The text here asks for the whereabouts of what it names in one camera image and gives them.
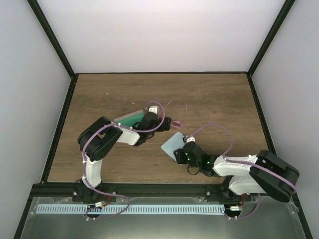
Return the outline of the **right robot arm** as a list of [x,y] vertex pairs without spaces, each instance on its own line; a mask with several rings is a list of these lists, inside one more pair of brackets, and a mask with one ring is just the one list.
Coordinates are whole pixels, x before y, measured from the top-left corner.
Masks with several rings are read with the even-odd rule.
[[228,201],[242,194],[266,194],[286,203],[296,193],[299,171],[267,150],[246,157],[226,157],[207,154],[190,141],[173,154],[178,164],[195,167],[207,177],[230,177],[221,188]]

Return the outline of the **light blue cleaning cloth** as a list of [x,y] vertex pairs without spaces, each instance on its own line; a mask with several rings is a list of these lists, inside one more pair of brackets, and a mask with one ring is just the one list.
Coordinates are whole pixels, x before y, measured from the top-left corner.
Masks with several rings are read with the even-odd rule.
[[177,132],[161,146],[161,149],[170,158],[172,158],[175,162],[177,162],[174,152],[178,149],[182,149],[184,145],[185,145],[184,135],[180,132]]

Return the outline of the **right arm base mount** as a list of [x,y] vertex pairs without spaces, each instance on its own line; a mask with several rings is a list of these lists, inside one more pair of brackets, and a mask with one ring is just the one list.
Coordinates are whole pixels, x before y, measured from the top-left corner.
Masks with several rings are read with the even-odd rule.
[[239,203],[242,201],[242,196],[233,193],[223,184],[208,184],[205,186],[205,199],[209,202]]

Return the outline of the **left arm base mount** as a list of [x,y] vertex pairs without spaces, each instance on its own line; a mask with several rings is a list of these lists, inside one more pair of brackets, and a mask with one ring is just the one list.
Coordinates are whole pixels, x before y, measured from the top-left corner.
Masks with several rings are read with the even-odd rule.
[[[102,195],[95,192],[94,190],[85,186],[82,182],[73,184],[73,202],[83,202],[83,203],[96,203],[100,201],[107,201],[108,196]],[[115,184],[101,183],[96,187],[97,190],[113,194],[117,191],[117,186]]]

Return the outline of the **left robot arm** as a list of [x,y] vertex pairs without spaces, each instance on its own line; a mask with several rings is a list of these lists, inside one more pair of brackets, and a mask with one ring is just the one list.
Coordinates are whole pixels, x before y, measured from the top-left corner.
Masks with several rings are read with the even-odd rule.
[[171,123],[170,117],[161,117],[153,112],[145,113],[132,126],[112,122],[105,116],[95,121],[77,139],[83,156],[84,195],[90,201],[97,201],[101,197],[102,160],[117,142],[140,146],[152,138],[155,132],[170,130]]

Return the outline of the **grey glasses case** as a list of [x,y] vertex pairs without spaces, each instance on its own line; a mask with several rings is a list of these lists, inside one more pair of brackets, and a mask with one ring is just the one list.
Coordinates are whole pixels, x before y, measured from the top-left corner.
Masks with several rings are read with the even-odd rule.
[[136,122],[140,122],[142,118],[144,117],[144,111],[138,110],[129,114],[126,114],[124,116],[118,117],[114,119],[115,123],[120,123],[124,126],[131,127]]

